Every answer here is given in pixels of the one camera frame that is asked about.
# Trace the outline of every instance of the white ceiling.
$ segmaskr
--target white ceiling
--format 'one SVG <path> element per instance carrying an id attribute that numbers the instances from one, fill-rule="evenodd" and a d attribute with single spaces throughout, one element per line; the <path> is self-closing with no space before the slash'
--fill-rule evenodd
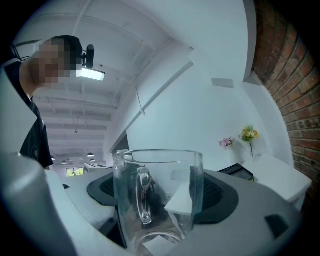
<path id="1" fill-rule="evenodd" d="M 14 43 L 47 40 L 71 35 L 88 1 L 52 0 L 33 15 Z M 83 77 L 61 79 L 59 84 L 34 95 L 47 127 L 51 154 L 61 160 L 79 162 L 87 153 L 103 161 L 106 130 L 120 99 L 132 88 L 136 77 L 172 39 L 156 23 L 119 0 L 92 0 L 75 36 L 83 49 L 94 45 L 93 69 L 105 72 L 104 81 Z M 33 45 L 17 48 L 21 57 L 31 56 Z"/>

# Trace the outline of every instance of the gray machine surface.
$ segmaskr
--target gray machine surface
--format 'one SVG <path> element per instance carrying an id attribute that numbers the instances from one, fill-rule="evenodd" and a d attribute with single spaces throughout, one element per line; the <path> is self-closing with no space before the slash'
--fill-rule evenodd
<path id="1" fill-rule="evenodd" d="M 53 205 L 42 167 L 17 155 L 0 154 L 0 161 L 3 203 L 30 242 L 46 255 L 76 255 Z M 194 225 L 170 255 L 276 255 L 291 240 L 301 216 L 280 196 L 254 182 L 218 172 L 210 175 L 236 190 L 238 205 L 218 224 Z M 279 222 L 284 229 L 277 233 L 272 225 Z"/>

